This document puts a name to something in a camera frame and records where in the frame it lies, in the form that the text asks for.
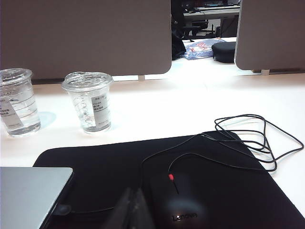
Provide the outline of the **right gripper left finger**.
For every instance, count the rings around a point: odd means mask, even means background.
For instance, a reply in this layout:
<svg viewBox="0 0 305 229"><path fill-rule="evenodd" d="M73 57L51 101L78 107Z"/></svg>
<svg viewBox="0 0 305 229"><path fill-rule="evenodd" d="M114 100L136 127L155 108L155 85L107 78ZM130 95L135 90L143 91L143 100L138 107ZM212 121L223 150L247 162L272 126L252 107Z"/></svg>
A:
<svg viewBox="0 0 305 229"><path fill-rule="evenodd" d="M133 191L131 188L127 188L106 220L105 229L125 229L127 227L132 200Z"/></svg>

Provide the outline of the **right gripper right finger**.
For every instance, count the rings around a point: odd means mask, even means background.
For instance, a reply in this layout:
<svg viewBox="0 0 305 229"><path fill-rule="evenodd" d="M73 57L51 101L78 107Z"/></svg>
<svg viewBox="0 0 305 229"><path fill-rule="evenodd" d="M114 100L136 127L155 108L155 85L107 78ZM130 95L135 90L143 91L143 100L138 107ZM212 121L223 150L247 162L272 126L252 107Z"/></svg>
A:
<svg viewBox="0 0 305 229"><path fill-rule="evenodd" d="M131 229L154 229L155 224L141 189L135 193L130 216Z"/></svg>

